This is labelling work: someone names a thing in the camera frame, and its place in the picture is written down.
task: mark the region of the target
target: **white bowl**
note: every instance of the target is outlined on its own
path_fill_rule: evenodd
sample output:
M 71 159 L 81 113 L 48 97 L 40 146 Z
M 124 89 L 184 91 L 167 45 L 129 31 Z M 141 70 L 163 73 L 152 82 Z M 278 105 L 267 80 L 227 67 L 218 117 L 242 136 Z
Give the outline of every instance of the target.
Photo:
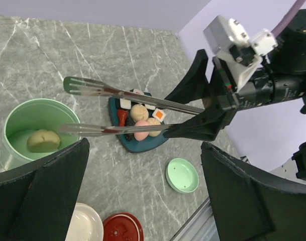
M 66 241 L 103 241 L 104 226 L 96 211 L 83 203 L 76 203 Z

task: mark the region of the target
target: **mint green bowl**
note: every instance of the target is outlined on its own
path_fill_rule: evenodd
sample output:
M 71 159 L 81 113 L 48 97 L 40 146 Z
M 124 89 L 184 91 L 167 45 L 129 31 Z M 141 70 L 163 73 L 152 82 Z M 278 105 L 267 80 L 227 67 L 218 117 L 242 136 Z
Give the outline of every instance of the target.
M 46 129 L 58 133 L 65 123 L 80 123 L 68 106 L 52 99 L 31 99 L 15 107 L 8 115 L 4 127 L 0 163 L 10 170 L 52 153 L 31 153 L 27 148 L 29 136 L 36 130 Z M 80 137 L 59 134 L 61 150 Z
M 198 174 L 194 166 L 182 158 L 175 158 L 168 163 L 166 180 L 179 193 L 194 192 L 199 183 Z

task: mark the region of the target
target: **dark teal plate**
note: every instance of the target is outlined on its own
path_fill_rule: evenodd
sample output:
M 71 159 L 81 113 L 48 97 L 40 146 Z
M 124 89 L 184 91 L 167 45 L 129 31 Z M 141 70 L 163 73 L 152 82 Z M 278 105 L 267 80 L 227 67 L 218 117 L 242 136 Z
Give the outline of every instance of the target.
M 119 125 L 119 120 L 117 117 L 117 108 L 116 108 L 116 101 L 119 99 L 116 98 L 109 98 L 108 100 L 108 106 L 109 106 L 109 114 L 111 116 L 112 124 L 113 126 L 118 126 Z M 149 117 L 152 117 L 153 111 L 148 110 Z M 161 144 L 163 144 L 165 141 L 168 140 L 168 138 L 165 138 L 163 136 L 163 132 L 159 134 L 156 137 L 150 137 L 148 136 L 146 139 L 144 139 L 141 142 L 138 142 L 135 139 L 132 139 L 131 141 L 126 141 L 124 135 L 116 135 L 119 140 L 121 141 L 122 145 L 126 148 L 126 150 L 130 153 L 141 153 L 141 152 L 147 152 L 150 151 Z

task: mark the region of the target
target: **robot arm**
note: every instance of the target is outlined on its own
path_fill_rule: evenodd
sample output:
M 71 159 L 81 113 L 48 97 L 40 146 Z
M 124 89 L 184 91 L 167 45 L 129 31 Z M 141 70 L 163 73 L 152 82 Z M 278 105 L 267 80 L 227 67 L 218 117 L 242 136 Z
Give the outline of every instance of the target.
M 165 137 L 213 141 L 237 111 L 301 97 L 301 113 L 306 113 L 306 10 L 276 40 L 267 30 L 249 38 L 239 23 L 223 17 L 205 32 L 215 54 L 211 81 L 205 77 L 208 56 L 199 50 L 188 73 L 165 98 L 183 104 L 201 99 L 205 111 L 171 127 Z

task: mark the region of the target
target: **marble surface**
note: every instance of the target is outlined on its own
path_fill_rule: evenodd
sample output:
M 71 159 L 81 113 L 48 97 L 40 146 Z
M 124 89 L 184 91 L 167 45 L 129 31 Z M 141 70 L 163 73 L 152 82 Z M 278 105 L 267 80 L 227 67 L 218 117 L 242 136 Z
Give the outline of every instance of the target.
M 33 98 L 61 101 L 83 123 L 110 124 L 107 99 L 68 95 L 62 88 L 65 76 L 101 79 L 117 88 L 139 88 L 163 98 L 188 68 L 172 32 L 0 17 L 0 147 L 9 112 Z M 189 118 L 167 114 L 167 124 Z M 147 241 L 170 240 L 208 197 L 199 141 L 173 139 L 142 154 L 127 153 L 115 136 L 89 141 L 78 201 L 92 206 L 103 220 L 120 211 L 134 214 Z M 237 155 L 225 132 L 215 144 Z M 173 191 L 165 180 L 165 166 L 175 157 L 189 160 L 199 173 L 200 184 L 192 194 Z

